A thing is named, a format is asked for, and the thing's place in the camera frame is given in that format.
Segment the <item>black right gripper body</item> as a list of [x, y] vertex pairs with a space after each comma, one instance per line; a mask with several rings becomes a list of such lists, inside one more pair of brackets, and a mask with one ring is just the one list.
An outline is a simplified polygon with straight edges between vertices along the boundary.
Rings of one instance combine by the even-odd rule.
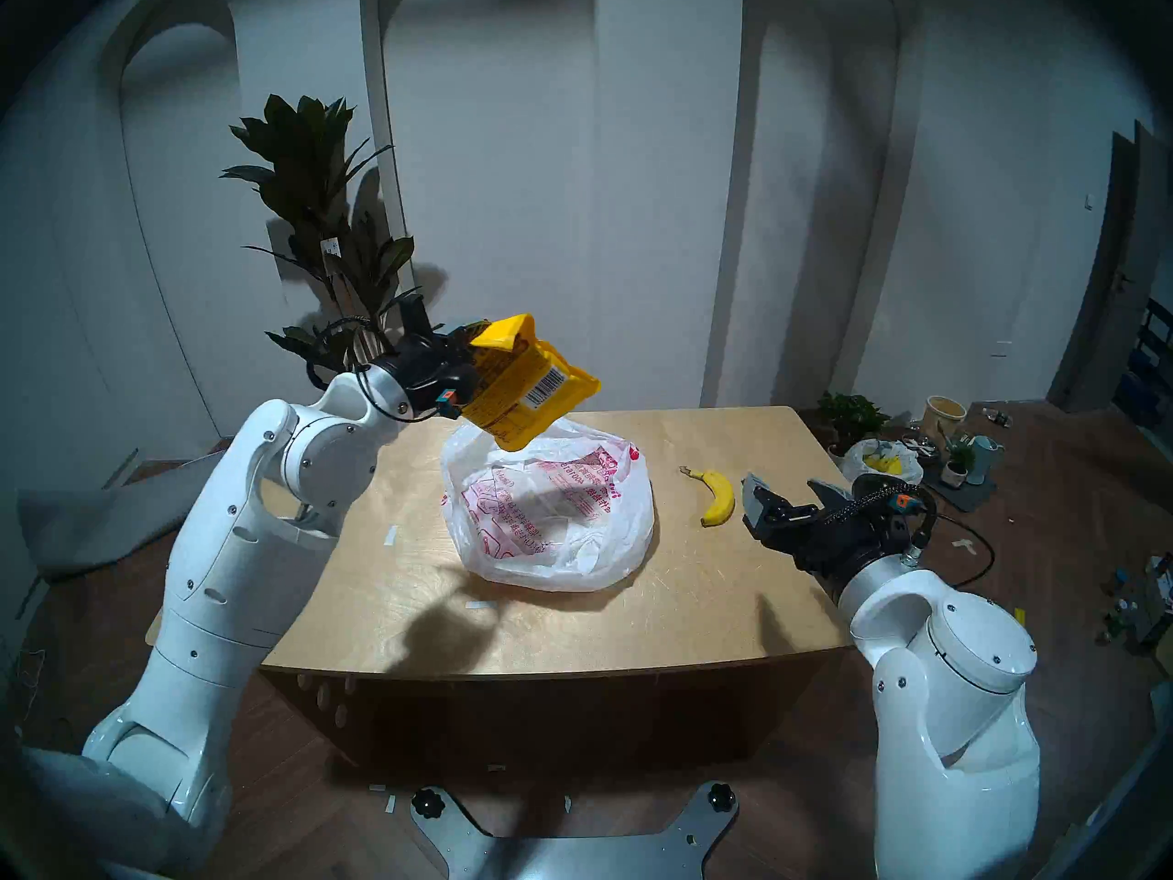
[[909, 548], [922, 551], [937, 520], [937, 505], [924, 492], [865, 492], [856, 514], [820, 514], [805, 544], [779, 551], [818, 578], [854, 578], [857, 571]]

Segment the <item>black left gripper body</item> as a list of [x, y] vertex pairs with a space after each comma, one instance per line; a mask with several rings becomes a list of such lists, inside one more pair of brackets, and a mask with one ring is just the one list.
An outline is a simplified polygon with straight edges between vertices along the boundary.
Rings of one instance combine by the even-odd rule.
[[405, 336], [375, 367], [375, 407], [392, 419], [460, 419], [479, 390], [467, 333]]

